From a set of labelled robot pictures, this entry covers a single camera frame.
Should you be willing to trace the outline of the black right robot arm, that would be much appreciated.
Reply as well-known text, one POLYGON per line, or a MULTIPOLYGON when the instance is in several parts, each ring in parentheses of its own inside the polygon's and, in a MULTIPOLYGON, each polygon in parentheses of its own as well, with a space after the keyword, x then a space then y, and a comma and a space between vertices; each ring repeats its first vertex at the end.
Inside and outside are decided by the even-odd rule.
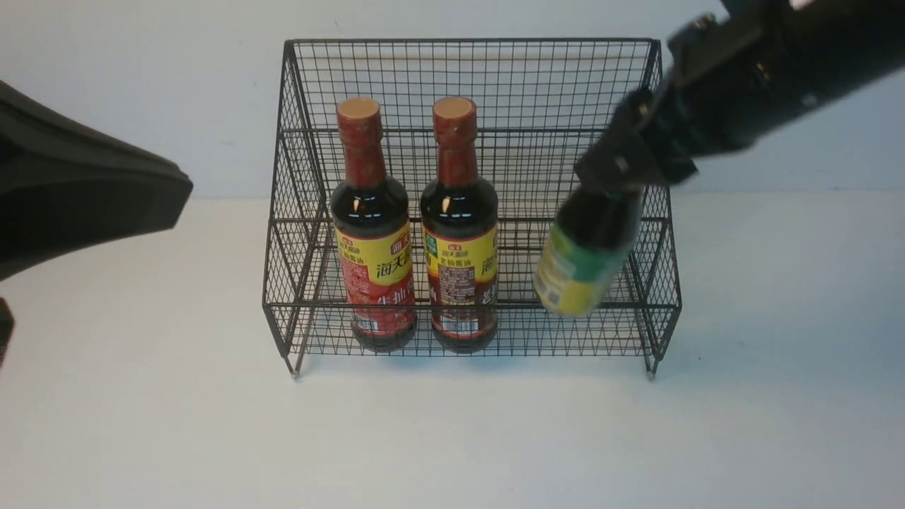
POLYGON ((580 187, 678 186, 696 160, 746 151, 903 68, 901 1, 725 1, 667 42, 656 89, 628 93, 576 161, 580 187))

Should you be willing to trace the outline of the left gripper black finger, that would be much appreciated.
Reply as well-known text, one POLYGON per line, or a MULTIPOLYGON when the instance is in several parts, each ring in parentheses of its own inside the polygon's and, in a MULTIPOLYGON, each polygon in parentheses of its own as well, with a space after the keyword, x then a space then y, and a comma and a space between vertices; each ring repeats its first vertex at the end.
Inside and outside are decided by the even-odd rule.
POLYGON ((1 274, 174 228, 193 191, 177 164, 1 86, 1 274))

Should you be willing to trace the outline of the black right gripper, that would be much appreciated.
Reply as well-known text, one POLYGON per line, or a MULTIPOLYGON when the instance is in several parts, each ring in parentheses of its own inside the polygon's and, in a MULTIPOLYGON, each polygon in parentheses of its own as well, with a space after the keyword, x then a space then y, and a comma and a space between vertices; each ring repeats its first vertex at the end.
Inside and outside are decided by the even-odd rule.
POLYGON ((581 188, 621 194, 678 185, 696 173, 695 159, 751 148, 799 112, 790 3, 725 6, 727 17, 701 14, 669 39, 672 67, 655 97, 650 89, 623 97, 574 165, 581 188))

